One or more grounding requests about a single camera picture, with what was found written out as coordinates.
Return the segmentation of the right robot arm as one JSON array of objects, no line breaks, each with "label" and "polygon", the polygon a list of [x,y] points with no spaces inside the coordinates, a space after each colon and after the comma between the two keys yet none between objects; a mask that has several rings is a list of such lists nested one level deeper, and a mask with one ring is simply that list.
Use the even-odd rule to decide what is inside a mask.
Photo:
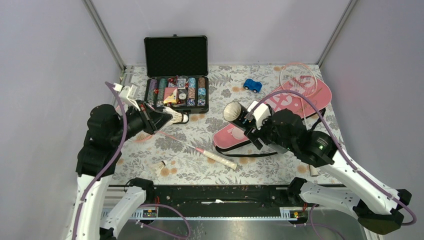
[{"label": "right robot arm", "polygon": [[349,157],[333,135],[307,129],[289,109],[275,112],[265,104],[257,109],[242,108],[235,123],[257,148],[287,150],[303,163],[333,175],[348,188],[342,192],[296,177],[286,193],[291,205],[304,202],[340,211],[379,235],[405,225],[401,210],[410,203],[411,193],[377,180]]}]

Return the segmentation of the black poker chip case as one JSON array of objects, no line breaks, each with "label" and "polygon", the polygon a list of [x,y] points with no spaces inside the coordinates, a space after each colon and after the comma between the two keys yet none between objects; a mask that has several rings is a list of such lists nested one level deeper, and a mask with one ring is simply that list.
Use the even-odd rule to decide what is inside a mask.
[{"label": "black poker chip case", "polygon": [[146,37],[148,80],[144,101],[157,110],[197,115],[209,112],[208,38],[205,35]]}]

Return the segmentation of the pink racket on left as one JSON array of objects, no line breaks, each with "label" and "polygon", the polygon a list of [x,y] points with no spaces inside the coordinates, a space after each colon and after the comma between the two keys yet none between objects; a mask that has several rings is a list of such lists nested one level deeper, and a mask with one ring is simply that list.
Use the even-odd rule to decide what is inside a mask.
[{"label": "pink racket on left", "polygon": [[230,161],[228,159],[225,159],[225,158],[223,158],[223,157],[221,157],[221,156],[219,156],[219,155],[217,155],[215,153],[212,153],[210,151],[207,151],[205,149],[192,146],[192,145],[188,144],[187,142],[184,142],[184,141],[182,141],[180,139],[177,139],[176,137],[174,137],[172,135],[169,135],[168,133],[165,133],[163,131],[159,131],[159,133],[160,134],[163,134],[163,135],[165,135],[165,136],[167,136],[167,137],[169,137],[169,138],[171,138],[171,139],[173,139],[173,140],[175,140],[175,141],[177,141],[177,142],[179,142],[179,143],[181,143],[181,144],[183,144],[183,145],[185,145],[185,146],[187,146],[189,148],[192,148],[192,149],[198,151],[199,153],[201,153],[202,155],[204,155],[204,156],[206,156],[206,157],[208,157],[208,158],[210,158],[210,159],[212,159],[212,160],[214,160],[214,161],[216,161],[218,163],[221,163],[221,164],[223,164],[223,165],[225,165],[225,166],[227,166],[227,167],[229,167],[229,168],[231,168],[233,170],[235,170],[237,168],[237,164],[235,162],[233,162],[233,161]]}]

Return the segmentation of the white shuttlecock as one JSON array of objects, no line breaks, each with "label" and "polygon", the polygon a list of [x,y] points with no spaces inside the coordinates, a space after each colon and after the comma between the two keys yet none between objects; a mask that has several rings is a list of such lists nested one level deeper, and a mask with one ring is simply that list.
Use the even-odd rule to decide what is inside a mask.
[{"label": "white shuttlecock", "polygon": [[173,124],[186,124],[188,122],[189,122],[189,116],[187,114],[183,114],[173,110]]},{"label": "white shuttlecock", "polygon": [[150,166],[150,168],[152,169],[152,172],[158,177],[161,175],[161,171],[163,168],[165,168],[167,165],[167,162],[165,160],[154,163],[153,165]]}]

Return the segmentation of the pink racket bag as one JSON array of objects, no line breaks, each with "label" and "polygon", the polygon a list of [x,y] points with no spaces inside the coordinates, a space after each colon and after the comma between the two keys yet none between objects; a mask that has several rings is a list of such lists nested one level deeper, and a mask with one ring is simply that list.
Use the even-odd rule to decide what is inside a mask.
[{"label": "pink racket bag", "polygon": [[[318,110],[320,110],[322,114],[324,114],[326,112],[326,107],[332,100],[332,92],[321,79],[317,78],[316,92],[307,98],[317,107]],[[307,118],[316,113],[305,100],[291,93],[280,93],[271,97],[265,97],[264,99],[264,103],[271,106],[275,112],[288,109],[301,117],[305,116]],[[277,154],[275,151],[259,154],[247,152],[244,154],[229,154],[229,151],[252,144],[251,141],[244,135],[244,131],[238,129],[231,123],[213,135],[212,143],[214,149],[218,153],[228,157],[260,158]]]}]

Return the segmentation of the black shuttlecock tube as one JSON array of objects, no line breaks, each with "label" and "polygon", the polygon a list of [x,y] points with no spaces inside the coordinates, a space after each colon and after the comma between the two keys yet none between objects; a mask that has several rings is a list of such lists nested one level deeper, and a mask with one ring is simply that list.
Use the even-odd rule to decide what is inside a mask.
[{"label": "black shuttlecock tube", "polygon": [[246,131],[256,126],[254,119],[249,120],[246,118],[248,113],[248,110],[239,102],[232,101],[225,106],[222,115],[227,122]]}]

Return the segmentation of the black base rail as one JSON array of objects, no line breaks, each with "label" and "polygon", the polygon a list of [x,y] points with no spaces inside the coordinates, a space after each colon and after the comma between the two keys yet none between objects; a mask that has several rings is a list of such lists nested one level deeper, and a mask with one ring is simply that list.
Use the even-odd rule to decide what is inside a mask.
[{"label": "black base rail", "polygon": [[302,211],[302,200],[294,202],[286,185],[156,185],[144,202],[154,204],[161,218],[260,218],[279,217],[281,208]]}]

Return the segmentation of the pink racket on bag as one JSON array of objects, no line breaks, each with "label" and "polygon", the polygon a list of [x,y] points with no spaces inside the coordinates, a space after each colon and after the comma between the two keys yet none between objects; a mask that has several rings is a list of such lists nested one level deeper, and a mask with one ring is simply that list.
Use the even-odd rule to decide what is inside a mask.
[{"label": "pink racket on bag", "polygon": [[283,90],[310,97],[317,91],[318,82],[313,71],[300,62],[287,63],[281,68],[279,83]]}]

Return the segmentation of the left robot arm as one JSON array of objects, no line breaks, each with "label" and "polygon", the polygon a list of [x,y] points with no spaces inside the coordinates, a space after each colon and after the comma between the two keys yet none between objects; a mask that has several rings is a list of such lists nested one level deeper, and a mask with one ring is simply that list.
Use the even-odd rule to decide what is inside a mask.
[{"label": "left robot arm", "polygon": [[119,115],[110,104],[91,110],[83,147],[77,155],[77,196],[65,239],[115,240],[140,205],[154,202],[153,182],[137,177],[108,215],[102,216],[125,141],[140,132],[154,135],[174,120],[173,110],[155,110],[141,100],[137,104],[124,115]]}]

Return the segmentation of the blue toy car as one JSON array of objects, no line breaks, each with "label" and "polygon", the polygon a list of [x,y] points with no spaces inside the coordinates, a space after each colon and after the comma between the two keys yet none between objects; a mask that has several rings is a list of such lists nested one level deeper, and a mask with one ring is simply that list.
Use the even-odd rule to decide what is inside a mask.
[{"label": "blue toy car", "polygon": [[255,81],[251,78],[247,78],[243,84],[245,90],[249,90],[253,93],[260,93],[263,85],[259,81]]}]

